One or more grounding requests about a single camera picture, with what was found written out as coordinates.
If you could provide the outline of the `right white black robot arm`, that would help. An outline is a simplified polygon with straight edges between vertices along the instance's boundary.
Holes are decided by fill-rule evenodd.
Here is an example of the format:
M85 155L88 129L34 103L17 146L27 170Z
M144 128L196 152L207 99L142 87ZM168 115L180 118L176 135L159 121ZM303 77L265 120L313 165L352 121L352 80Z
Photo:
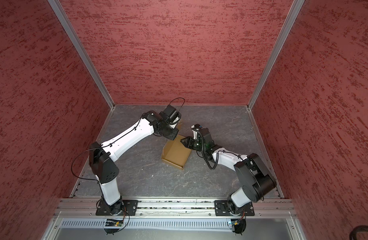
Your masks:
M211 170L222 165L233 170L241 187L230 194L226 207L230 214L238 216L250 203L263 200L265 195L277 187L277 182L259 155L240 155L206 140L200 134L196 138L185 137L181 143L187 149L201 153Z

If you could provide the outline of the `brown cardboard box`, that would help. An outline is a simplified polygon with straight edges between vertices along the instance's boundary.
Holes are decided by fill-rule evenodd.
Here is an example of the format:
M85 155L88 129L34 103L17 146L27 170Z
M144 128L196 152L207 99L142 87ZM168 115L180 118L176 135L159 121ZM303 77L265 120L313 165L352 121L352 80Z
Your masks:
M184 138L185 136L178 133L173 141L168 140L163 148L161 156L164 163L180 170L183 170L189 155L191 154L191 150L186 148L181 142Z

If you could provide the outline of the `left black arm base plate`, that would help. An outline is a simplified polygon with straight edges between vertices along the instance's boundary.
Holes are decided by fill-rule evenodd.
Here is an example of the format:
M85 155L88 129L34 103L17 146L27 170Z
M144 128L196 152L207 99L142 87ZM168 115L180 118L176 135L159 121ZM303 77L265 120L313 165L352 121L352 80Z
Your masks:
M97 202L96 216L134 216L138 208L138 200L118 200L113 205L108 205L104 199Z

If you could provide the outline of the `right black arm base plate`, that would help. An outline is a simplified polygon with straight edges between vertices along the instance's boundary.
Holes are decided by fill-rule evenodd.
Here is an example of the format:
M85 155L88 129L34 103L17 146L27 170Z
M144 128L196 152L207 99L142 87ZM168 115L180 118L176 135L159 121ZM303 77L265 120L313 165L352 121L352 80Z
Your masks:
M215 215L220 216L255 216L252 202L245 204L242 207L236 207L231 200L216 200L214 201Z

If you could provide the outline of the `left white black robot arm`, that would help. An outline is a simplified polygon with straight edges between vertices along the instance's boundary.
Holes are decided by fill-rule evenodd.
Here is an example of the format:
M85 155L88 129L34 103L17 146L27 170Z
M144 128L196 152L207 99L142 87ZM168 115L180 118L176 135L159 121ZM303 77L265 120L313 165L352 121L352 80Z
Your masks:
M94 142L90 146L89 166L99 182L102 193L96 213L98 216L118 216L126 211L117 183L120 170L115 162L148 136L157 135L173 141L178 135L177 124L181 117L181 113L171 105L160 113L149 111L143 113L133 126L116 137L102 144Z

